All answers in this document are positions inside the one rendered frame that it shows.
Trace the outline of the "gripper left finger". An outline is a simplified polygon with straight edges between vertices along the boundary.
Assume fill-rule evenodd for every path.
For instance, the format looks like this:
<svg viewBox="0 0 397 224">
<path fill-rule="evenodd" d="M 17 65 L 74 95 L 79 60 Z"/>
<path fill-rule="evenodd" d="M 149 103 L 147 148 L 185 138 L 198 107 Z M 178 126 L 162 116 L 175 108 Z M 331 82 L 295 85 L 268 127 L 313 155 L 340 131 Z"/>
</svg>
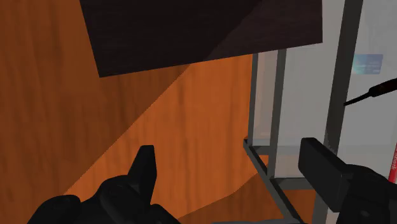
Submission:
<svg viewBox="0 0 397 224">
<path fill-rule="evenodd" d="M 141 146 L 128 174 L 109 178 L 87 200 L 59 195 L 43 202 L 27 224 L 181 224 L 151 198 L 157 179 L 155 149 Z"/>
</svg>

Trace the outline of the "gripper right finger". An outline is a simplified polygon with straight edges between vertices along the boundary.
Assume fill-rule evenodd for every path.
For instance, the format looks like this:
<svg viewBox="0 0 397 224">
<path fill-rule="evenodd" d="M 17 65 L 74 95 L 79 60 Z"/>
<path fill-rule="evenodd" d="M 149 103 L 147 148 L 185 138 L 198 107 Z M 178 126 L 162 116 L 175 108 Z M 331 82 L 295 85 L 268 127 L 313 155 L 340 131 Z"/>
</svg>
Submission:
<svg viewBox="0 0 397 224">
<path fill-rule="evenodd" d="M 397 185 L 372 169 L 346 164 L 313 137 L 300 143 L 298 168 L 336 224 L 397 224 Z"/>
</svg>

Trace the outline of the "red and white box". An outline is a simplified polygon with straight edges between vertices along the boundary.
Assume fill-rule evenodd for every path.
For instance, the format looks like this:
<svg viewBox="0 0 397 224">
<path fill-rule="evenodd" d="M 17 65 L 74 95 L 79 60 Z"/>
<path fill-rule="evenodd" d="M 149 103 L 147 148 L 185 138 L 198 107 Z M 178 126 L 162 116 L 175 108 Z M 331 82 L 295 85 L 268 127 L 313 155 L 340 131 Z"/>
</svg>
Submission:
<svg viewBox="0 0 397 224">
<path fill-rule="evenodd" d="M 391 183 L 397 183 L 397 143 L 393 153 L 393 160 L 389 170 L 388 181 Z"/>
</svg>

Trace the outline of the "black pen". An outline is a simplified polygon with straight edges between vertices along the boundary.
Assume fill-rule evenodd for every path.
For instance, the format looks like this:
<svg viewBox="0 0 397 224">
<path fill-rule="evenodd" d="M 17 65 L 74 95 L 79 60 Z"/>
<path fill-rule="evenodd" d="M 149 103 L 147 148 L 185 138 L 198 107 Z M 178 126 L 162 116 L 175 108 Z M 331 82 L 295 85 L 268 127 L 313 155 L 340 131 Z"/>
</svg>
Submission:
<svg viewBox="0 0 397 224">
<path fill-rule="evenodd" d="M 344 106 L 348 106 L 348 105 L 357 103 L 357 102 L 367 99 L 369 97 L 378 97 L 380 95 L 388 94 L 388 93 L 396 91 L 396 90 L 397 90 L 397 78 L 387 80 L 383 83 L 380 83 L 378 85 L 375 85 L 375 86 L 369 88 L 367 93 L 365 93 L 359 97 L 353 98 L 347 102 L 344 102 Z"/>
</svg>

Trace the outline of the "pale blue card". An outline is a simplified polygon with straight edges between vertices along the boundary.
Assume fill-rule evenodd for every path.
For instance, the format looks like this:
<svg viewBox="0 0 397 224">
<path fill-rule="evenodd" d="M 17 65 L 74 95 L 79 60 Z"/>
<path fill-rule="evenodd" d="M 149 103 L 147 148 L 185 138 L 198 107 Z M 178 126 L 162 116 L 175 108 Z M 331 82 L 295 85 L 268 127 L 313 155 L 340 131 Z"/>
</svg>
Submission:
<svg viewBox="0 0 397 224">
<path fill-rule="evenodd" d="M 383 54 L 355 54 L 352 74 L 380 74 Z"/>
</svg>

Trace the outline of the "dark robot stand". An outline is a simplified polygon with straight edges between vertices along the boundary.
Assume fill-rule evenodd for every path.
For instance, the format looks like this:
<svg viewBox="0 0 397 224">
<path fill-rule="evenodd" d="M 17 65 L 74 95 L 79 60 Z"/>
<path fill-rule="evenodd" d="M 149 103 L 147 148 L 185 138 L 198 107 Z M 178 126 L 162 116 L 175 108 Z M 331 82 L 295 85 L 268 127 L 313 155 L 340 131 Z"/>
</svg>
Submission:
<svg viewBox="0 0 397 224">
<path fill-rule="evenodd" d="M 313 45 L 323 0 L 80 0 L 100 77 Z"/>
</svg>

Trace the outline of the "glass table with grey frame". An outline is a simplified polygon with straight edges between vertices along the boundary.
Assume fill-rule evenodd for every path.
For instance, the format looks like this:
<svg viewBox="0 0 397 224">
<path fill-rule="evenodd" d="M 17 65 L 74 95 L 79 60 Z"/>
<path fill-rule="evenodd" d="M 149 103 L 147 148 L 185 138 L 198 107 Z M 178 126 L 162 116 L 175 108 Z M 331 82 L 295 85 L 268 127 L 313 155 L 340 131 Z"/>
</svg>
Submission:
<svg viewBox="0 0 397 224">
<path fill-rule="evenodd" d="M 389 43 L 397 0 L 323 0 L 321 43 L 254 53 L 244 149 L 282 218 L 215 224 L 305 224 L 286 190 L 314 190 L 298 168 L 300 143 L 313 137 L 346 164 L 387 178 L 397 143 L 397 90 L 344 106 L 397 78 Z M 352 74 L 355 54 L 383 54 L 380 74 Z M 336 224 L 316 192 L 313 224 Z"/>
</svg>

